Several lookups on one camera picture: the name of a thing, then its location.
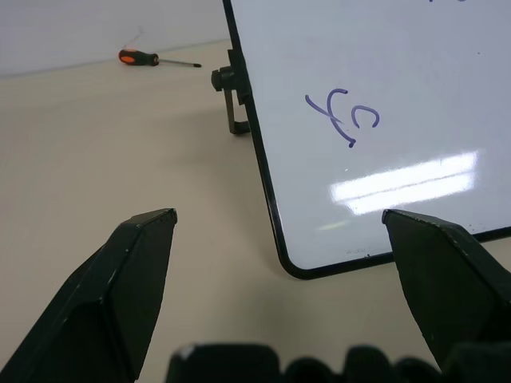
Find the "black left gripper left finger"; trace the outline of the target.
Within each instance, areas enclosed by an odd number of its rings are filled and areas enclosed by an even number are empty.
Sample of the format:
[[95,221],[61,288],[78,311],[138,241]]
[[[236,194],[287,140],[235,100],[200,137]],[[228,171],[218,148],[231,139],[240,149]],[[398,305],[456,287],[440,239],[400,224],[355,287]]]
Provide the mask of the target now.
[[135,215],[63,283],[0,383],[135,383],[163,301],[177,213]]

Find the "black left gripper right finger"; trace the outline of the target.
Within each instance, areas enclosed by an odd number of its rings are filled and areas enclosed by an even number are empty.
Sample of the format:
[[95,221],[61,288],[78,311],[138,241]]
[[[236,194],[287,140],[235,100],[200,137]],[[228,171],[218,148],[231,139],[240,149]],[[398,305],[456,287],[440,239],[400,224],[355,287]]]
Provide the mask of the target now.
[[438,365],[462,343],[511,342],[511,272],[465,228],[394,209],[382,223],[406,302]]

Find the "black-framed whiteboard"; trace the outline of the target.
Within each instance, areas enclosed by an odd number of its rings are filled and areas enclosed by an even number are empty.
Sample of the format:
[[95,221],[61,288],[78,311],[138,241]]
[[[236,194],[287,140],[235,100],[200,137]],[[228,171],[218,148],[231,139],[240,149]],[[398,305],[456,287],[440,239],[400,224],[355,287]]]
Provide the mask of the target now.
[[390,261],[382,213],[511,236],[511,0],[224,0],[279,262]]

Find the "orange and black screwdriver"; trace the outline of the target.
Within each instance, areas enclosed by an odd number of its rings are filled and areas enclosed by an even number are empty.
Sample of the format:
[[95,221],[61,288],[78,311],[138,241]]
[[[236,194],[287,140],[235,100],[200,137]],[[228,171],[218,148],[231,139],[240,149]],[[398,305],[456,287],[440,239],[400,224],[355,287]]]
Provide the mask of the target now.
[[201,68],[199,63],[161,59],[156,53],[145,53],[135,49],[122,49],[118,58],[120,62],[131,66],[158,66],[160,63]]

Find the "black whiteboard side bracket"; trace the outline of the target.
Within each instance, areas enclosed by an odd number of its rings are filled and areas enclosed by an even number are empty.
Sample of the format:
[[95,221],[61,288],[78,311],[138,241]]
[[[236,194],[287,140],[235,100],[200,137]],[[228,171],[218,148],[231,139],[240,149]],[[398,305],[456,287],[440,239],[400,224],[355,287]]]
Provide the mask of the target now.
[[228,130],[232,135],[240,136],[251,131],[248,121],[236,121],[232,93],[236,93],[239,105],[246,105],[252,99],[252,88],[240,49],[229,49],[230,65],[213,70],[211,74],[212,87],[224,95]]

